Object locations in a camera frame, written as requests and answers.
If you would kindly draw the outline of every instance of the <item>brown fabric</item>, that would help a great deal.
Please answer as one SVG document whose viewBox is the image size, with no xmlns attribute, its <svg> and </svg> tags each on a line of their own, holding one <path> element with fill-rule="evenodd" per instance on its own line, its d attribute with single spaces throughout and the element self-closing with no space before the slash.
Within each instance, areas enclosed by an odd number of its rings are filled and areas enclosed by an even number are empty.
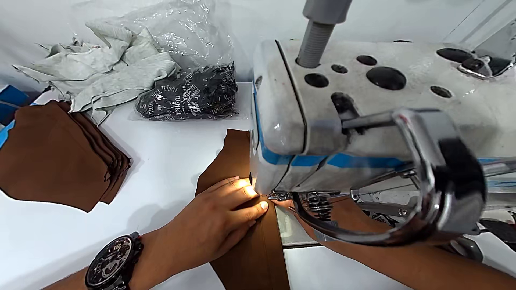
<svg viewBox="0 0 516 290">
<path fill-rule="evenodd" d="M 249 132 L 228 130 L 224 147 L 201 174 L 196 194 L 229 177 L 249 176 Z M 265 197 L 243 206 L 255 205 Z M 287 290 L 285 258 L 274 204 L 247 235 L 211 265 L 227 290 Z"/>
<path fill-rule="evenodd" d="M 16 111 L 0 148 L 0 188 L 7 195 L 86 212 L 113 200 L 130 160 L 88 118 L 69 110 L 50 101 Z"/>
</svg>

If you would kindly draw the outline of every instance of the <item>clear plastic bag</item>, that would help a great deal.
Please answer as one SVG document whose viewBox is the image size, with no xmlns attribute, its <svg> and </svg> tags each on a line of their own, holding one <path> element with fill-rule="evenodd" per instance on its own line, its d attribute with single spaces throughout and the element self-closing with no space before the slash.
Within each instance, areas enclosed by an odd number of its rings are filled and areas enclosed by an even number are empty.
<svg viewBox="0 0 516 290">
<path fill-rule="evenodd" d="M 151 121 L 221 120 L 238 115 L 235 65 L 180 71 L 156 81 L 135 104 L 137 119 Z"/>
<path fill-rule="evenodd" d="M 229 63 L 233 43 L 212 21 L 213 0 L 164 1 L 103 21 L 140 33 L 148 28 L 183 70 Z"/>
</svg>

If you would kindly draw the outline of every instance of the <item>black watch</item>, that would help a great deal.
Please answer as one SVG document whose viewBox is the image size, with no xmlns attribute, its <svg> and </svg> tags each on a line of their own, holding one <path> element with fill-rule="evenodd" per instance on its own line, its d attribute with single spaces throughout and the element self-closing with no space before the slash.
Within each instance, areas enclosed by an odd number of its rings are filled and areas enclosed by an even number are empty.
<svg viewBox="0 0 516 290">
<path fill-rule="evenodd" d="M 86 272 L 90 290 L 129 290 L 143 244 L 138 232 L 114 239 L 95 256 Z"/>
</svg>

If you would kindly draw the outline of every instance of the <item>gray fabric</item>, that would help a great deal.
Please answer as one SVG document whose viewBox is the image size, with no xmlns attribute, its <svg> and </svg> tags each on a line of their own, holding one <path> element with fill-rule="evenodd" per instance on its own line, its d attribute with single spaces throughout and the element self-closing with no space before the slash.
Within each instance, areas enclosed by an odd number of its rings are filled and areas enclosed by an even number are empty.
<svg viewBox="0 0 516 290">
<path fill-rule="evenodd" d="M 93 108 L 93 119 L 101 123 L 107 112 L 99 109 L 135 99 L 139 94 L 152 89 L 156 80 L 174 71 L 174 65 L 168 52 L 144 58 L 88 86 L 72 100 L 71 111 Z"/>
<path fill-rule="evenodd" d="M 180 67 L 168 53 L 157 46 L 144 28 L 136 35 L 124 27 L 102 22 L 86 26 L 106 46 L 82 43 L 40 45 L 49 55 L 28 66 L 15 66 L 39 82 L 48 82 L 65 99 L 72 101 L 71 111 L 89 112 L 100 124 L 116 105 L 136 98 L 152 89 Z"/>
</svg>

